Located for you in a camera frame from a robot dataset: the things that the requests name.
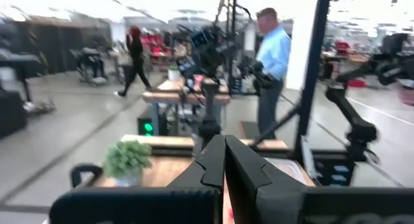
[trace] woman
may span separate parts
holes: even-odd
[[[146,89],[151,88],[147,78],[144,74],[144,60],[142,59],[143,47],[141,43],[141,31],[138,27],[131,27],[129,29],[129,35],[127,35],[126,43],[129,51],[129,55],[132,59],[132,69],[129,73],[126,73],[125,76],[125,87],[124,90],[118,91],[115,94],[121,97],[127,95],[128,89],[131,84],[134,82],[136,74],[138,74],[144,83]]]

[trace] gray floor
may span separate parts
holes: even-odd
[[[153,84],[160,81],[159,75],[151,77]],[[46,100],[48,89],[42,81],[31,81],[31,87],[36,100]],[[32,120],[26,130],[0,141],[2,224],[41,223],[46,218],[42,212],[70,189],[70,168],[79,162],[99,163],[107,147],[122,135],[136,134],[136,118],[146,107],[139,97],[142,84],[135,84],[125,100],[113,96],[113,91],[122,86],[89,87],[79,84],[77,74],[52,76],[48,87],[58,110]],[[295,91],[285,90],[283,94],[293,102],[298,98]],[[354,186],[414,186],[414,175],[409,173],[413,166],[410,160],[414,158],[409,143],[409,134],[414,130],[413,107],[401,104],[392,89],[351,90],[349,97],[360,114],[381,132],[372,149],[382,164],[378,168],[360,165]],[[291,107],[290,102],[282,100],[278,115]],[[224,114],[224,133],[240,137],[238,122],[256,119],[256,98],[232,100]],[[290,121],[278,133],[288,146],[293,145],[296,123],[297,119]],[[348,126],[319,87],[310,125],[312,147],[342,148]]]

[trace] white pot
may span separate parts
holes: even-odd
[[[116,186],[129,187],[138,186],[142,180],[142,172],[136,172],[122,177],[114,178]]]
[[[181,79],[180,71],[168,70],[168,79],[170,81],[179,81]]]

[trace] light blue shirt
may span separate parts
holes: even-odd
[[[263,64],[263,72],[282,80],[287,73],[290,54],[290,37],[279,25],[269,32],[260,45],[256,60]]]

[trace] white line on floor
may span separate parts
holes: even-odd
[[[358,101],[356,101],[356,100],[353,100],[352,98],[347,98],[347,99],[348,99],[349,101],[351,101],[351,102],[354,102],[355,104],[359,104],[359,105],[364,106],[364,107],[366,107],[366,108],[368,108],[368,109],[370,109],[370,110],[372,110],[372,111],[375,111],[375,112],[377,112],[377,113],[380,113],[380,114],[382,114],[382,115],[385,115],[385,116],[387,116],[387,117],[389,117],[389,118],[393,118],[393,119],[395,119],[395,120],[399,120],[399,121],[401,121],[401,122],[403,122],[403,123],[405,123],[405,124],[408,124],[409,126],[414,127],[414,124],[413,124],[413,123],[411,123],[411,122],[408,122],[407,120],[403,120],[403,119],[401,119],[401,118],[394,117],[393,115],[390,115],[390,114],[388,114],[388,113],[386,113],[386,112],[384,112],[384,111],[378,110],[377,108],[370,107],[370,106],[368,106],[367,104],[363,104],[363,103],[361,103],[361,102],[358,102]]]

